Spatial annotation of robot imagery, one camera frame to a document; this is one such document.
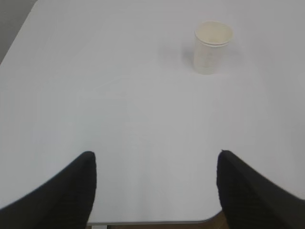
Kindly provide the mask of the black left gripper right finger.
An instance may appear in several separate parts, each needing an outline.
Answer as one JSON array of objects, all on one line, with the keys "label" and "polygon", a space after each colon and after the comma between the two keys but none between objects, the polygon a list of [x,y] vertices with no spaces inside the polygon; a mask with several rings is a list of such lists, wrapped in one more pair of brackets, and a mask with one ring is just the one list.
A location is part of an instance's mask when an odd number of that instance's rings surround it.
[{"label": "black left gripper right finger", "polygon": [[303,229],[304,200],[285,191],[231,151],[217,160],[217,188],[231,229]]}]

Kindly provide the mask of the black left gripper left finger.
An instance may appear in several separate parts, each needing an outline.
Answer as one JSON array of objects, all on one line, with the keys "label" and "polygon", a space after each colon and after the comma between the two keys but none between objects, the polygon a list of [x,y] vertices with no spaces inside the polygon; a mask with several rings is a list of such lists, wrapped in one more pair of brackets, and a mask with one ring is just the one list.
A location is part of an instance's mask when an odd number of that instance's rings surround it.
[{"label": "black left gripper left finger", "polygon": [[0,210],[2,229],[84,229],[97,187],[96,157],[80,154],[61,172]]}]

